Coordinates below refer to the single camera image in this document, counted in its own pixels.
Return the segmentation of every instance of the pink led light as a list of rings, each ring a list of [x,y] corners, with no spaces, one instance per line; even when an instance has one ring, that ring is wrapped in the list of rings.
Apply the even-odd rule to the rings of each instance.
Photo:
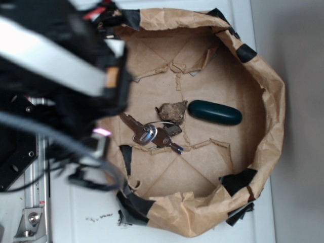
[[[105,137],[108,137],[108,136],[111,135],[111,131],[108,131],[108,130],[103,129],[103,128],[95,128],[95,129],[93,129],[93,132],[101,134],[101,135],[103,135]]]

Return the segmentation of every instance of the brown paper bag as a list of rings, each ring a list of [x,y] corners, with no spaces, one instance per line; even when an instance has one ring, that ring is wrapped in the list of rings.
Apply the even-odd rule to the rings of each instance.
[[[197,236],[259,197],[281,154],[285,87],[217,9],[128,14],[132,28],[115,29],[127,42],[128,68],[139,81],[131,84],[126,114],[146,124],[159,120],[155,107],[183,100],[224,104],[243,114],[239,125],[224,126],[186,113],[183,132],[173,137],[185,148],[182,155],[135,143],[118,116],[101,122],[113,134],[108,158],[127,178],[117,194],[126,222]]]

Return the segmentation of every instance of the bolt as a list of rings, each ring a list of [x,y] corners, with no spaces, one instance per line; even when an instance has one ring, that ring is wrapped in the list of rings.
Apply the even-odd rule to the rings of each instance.
[[[29,237],[29,236],[31,236],[31,232],[30,232],[30,230],[25,230],[24,232],[22,232],[22,235],[24,237]]]
[[[31,213],[29,214],[28,219],[30,223],[36,224],[39,222],[40,217],[37,213]]]
[[[26,112],[31,113],[32,112],[32,107],[31,106],[27,106],[26,107]]]

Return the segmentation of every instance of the wire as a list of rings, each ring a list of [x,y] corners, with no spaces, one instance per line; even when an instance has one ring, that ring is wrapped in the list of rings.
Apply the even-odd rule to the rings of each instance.
[[[106,170],[115,181],[115,184],[107,185],[106,190],[117,190],[120,189],[123,185],[123,177],[121,176],[120,171],[118,171],[112,164],[108,164],[106,160],[102,158],[96,158],[92,155],[93,151],[89,149],[88,147],[84,146],[80,142],[76,141],[75,139],[63,134],[60,131],[57,131],[47,125],[44,125],[42,123],[36,122],[34,120],[24,118],[18,115],[13,115],[10,113],[7,113],[5,111],[0,111],[0,123],[7,127],[15,128],[17,130],[21,130],[27,133],[32,134],[42,134],[46,137],[49,137],[53,139],[56,143],[60,144],[61,146],[65,147],[67,150],[79,155],[80,157],[88,157],[94,161],[96,161],[99,165],[94,168],[100,168],[103,170]],[[34,182],[39,180],[44,173],[37,177],[37,179],[31,183],[28,183],[24,187],[12,189],[9,191],[0,191],[0,193],[3,192],[15,192],[18,190],[22,190],[27,188],[28,186],[32,185]]]
[[[145,125],[154,124],[154,123],[171,124],[171,125],[176,125],[176,126],[177,126],[177,124],[175,124],[175,123],[170,123],[170,122],[168,122],[168,121],[152,121],[151,123],[147,123],[147,124],[145,124]]]

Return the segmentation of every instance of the gray wall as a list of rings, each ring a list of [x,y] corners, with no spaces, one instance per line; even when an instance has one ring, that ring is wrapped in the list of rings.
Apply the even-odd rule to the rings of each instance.
[[[324,242],[324,1],[251,0],[257,51],[287,85],[271,176],[277,243]]]

